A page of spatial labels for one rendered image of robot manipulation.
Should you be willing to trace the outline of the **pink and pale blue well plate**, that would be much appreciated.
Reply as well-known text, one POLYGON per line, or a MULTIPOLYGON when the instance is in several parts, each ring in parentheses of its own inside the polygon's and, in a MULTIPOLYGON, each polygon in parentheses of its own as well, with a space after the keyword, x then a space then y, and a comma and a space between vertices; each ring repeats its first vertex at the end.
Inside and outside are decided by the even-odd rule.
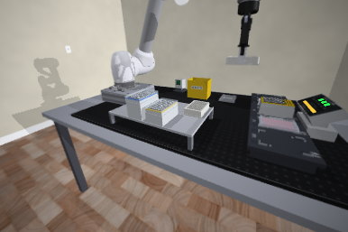
POLYGON ((277 129, 286 132, 299 132, 299 128, 295 120, 278 118, 273 116, 259 116, 259 124, 267 128, 277 129))

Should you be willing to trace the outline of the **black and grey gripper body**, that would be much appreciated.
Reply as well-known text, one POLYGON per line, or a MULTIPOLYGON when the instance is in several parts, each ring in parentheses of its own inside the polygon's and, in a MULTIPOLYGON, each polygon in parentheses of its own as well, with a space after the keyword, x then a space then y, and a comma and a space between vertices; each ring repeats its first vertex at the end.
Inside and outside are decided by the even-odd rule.
POLYGON ((239 15, 248 15, 256 14, 259 12, 260 2, 258 0, 250 0, 241 2, 238 4, 238 14, 239 15))

